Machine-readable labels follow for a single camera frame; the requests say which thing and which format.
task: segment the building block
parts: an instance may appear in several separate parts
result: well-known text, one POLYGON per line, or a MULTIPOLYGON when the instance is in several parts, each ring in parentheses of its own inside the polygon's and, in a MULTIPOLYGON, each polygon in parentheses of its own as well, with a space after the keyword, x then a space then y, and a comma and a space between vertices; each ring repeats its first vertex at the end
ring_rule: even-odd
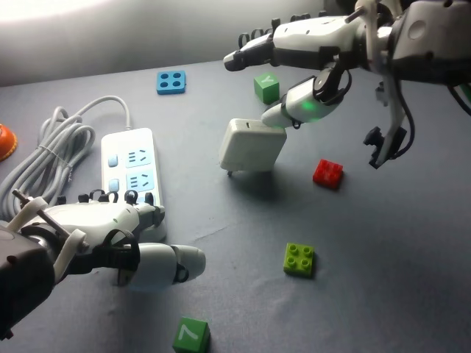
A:
POLYGON ((280 83, 271 72, 255 77, 253 85, 255 93, 264 104, 271 104, 280 99, 280 83))
POLYGON ((287 274, 312 277, 314 248, 312 246, 288 243, 286 245, 283 270, 287 274))
POLYGON ((157 72, 158 94, 180 94, 185 92, 186 75, 184 71, 157 72))
POLYGON ((340 185, 343 168, 343 165, 335 164, 328 160, 320 160, 312 180, 327 188, 337 189, 340 185))
POLYGON ((181 318, 172 347, 176 353, 204 353, 208 348, 209 336, 207 322, 181 318))

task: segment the green cube with number 7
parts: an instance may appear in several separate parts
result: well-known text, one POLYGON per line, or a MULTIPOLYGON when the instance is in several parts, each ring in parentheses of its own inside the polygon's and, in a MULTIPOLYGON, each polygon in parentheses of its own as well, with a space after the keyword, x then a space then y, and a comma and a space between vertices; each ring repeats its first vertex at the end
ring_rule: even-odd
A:
POLYGON ((174 339, 176 353, 204 353, 208 348, 209 326, 194 318, 181 318, 174 339))
POLYGON ((280 99, 280 83, 271 72, 253 79, 255 93, 264 104, 271 104, 280 99))

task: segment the gray table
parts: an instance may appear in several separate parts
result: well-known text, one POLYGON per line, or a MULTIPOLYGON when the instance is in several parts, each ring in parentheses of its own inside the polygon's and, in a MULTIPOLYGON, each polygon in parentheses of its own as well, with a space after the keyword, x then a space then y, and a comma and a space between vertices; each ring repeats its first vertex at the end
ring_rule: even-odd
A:
MULTIPOLYGON (((218 165, 227 122, 263 111, 252 78, 274 71, 286 91, 311 72, 183 69, 188 87, 179 96, 156 94, 157 70, 0 89, 0 120, 19 138, 0 178, 31 153, 57 105, 74 113, 100 96, 122 97, 133 126, 155 134, 166 242, 198 246, 208 260, 197 280, 155 295, 112 286, 107 270, 68 277, 0 352, 173 352, 182 315, 209 322, 213 353, 471 350, 471 118, 444 88, 404 84, 416 143, 376 171, 362 141, 386 128, 389 114, 375 101, 378 78, 354 70, 333 114, 288 131, 272 174, 229 179, 218 165), (344 166, 339 192, 312 183, 320 158, 344 166), (314 280, 283 273, 287 242, 315 247, 314 280)), ((74 170, 69 201, 101 185, 99 141, 124 127, 112 102, 84 120, 97 142, 74 170)))

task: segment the orange round object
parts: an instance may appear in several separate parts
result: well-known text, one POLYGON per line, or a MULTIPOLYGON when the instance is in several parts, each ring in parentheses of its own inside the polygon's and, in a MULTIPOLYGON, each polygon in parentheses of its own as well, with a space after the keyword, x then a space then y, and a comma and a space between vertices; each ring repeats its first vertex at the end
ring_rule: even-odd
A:
POLYGON ((17 145, 15 134, 0 124, 0 161, 7 159, 16 150, 17 145))

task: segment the green building block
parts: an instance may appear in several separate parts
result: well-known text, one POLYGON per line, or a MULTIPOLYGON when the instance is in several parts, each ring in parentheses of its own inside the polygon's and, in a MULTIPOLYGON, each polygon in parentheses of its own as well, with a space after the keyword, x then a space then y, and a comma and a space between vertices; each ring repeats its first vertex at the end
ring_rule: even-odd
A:
POLYGON ((283 270, 293 276, 312 277, 313 260, 312 246, 288 243, 283 270))
POLYGON ((271 72, 255 77, 253 85, 255 93, 264 104, 271 104, 280 99, 280 83, 271 72))
POLYGON ((181 318, 173 348, 176 353, 204 353, 209 343, 207 322, 194 318, 181 318))

